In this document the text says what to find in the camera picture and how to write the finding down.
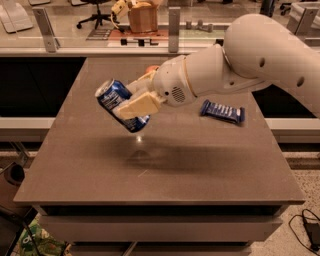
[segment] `table surface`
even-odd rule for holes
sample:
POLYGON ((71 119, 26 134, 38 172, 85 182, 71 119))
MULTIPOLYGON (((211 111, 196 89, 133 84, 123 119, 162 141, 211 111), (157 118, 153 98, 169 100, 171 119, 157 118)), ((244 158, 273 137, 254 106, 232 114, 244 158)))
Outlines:
POLYGON ((250 93, 211 95, 246 109, 234 125, 200 117, 206 98, 163 106, 131 134, 94 97, 161 58, 88 58, 15 202, 33 205, 283 205, 304 197, 250 93))

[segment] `black cabinet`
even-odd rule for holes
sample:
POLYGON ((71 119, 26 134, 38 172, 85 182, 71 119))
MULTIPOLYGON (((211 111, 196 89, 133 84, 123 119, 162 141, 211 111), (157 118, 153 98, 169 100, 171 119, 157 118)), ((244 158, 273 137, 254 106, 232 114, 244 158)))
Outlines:
POLYGON ((0 58, 0 116, 56 116, 84 61, 84 57, 0 58))

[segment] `desk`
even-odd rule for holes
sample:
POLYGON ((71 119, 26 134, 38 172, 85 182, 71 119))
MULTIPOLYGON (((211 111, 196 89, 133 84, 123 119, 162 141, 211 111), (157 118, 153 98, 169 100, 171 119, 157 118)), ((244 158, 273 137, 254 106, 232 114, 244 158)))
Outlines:
POLYGON ((251 94, 208 97, 245 107, 241 126, 200 117, 199 98, 163 106, 137 134, 98 105, 106 79, 127 83, 163 61, 87 58, 16 194, 49 233, 77 245, 73 255, 121 255, 129 241, 144 242, 134 255, 248 255, 287 206, 304 202, 251 94))

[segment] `can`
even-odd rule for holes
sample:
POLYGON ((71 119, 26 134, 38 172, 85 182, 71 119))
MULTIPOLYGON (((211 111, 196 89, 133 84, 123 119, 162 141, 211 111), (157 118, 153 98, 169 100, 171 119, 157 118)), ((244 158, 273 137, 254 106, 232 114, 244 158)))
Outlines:
POLYGON ((128 120, 118 118, 112 110, 125 100, 130 99, 132 93, 118 80, 110 79, 104 82, 96 91, 95 97, 100 106, 122 124, 129 132, 142 130, 148 123, 150 116, 135 117, 128 120))

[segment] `cable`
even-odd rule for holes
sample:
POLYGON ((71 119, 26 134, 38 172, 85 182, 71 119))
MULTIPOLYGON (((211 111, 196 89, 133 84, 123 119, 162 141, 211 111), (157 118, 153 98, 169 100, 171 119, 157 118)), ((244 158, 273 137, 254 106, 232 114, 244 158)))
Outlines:
POLYGON ((32 232, 28 226, 28 224, 25 222, 25 220, 18 214, 16 214, 15 212, 9 210, 8 208, 5 208, 3 206, 0 205, 0 213, 2 213, 4 215, 4 217, 7 217, 9 219, 9 221, 15 222, 19 225, 22 225, 26 231, 28 232, 28 235, 30 236, 31 239, 31 243, 33 244, 35 250, 36 250, 36 254, 37 256, 42 256, 42 254, 39 252, 38 246, 32 236, 32 232))
POLYGON ((289 225, 291 231, 293 232, 293 234, 295 235, 295 237, 297 238, 298 242, 299 242, 304 248, 306 248, 308 251, 312 252, 313 254, 320 256, 320 254, 316 253, 315 251, 313 251, 313 250, 311 250, 309 247, 307 247, 305 244, 303 244, 303 243, 301 242, 300 238, 298 237, 297 233, 296 233, 296 232, 294 231, 294 229, 292 228, 291 222, 292 222, 296 217, 301 217, 304 223, 305 223, 305 221, 306 221, 307 219, 308 219, 308 220, 318 220, 318 221, 319 221, 319 217, 318 217, 316 214, 314 214, 312 211, 310 211, 309 209, 304 209, 304 210, 302 211, 302 215, 300 215, 300 214, 294 215, 294 216, 290 219, 288 225, 289 225), (304 216, 304 212, 305 212, 305 211, 310 212, 310 213, 311 213, 312 215, 314 215, 316 218, 305 217, 305 216, 304 216))

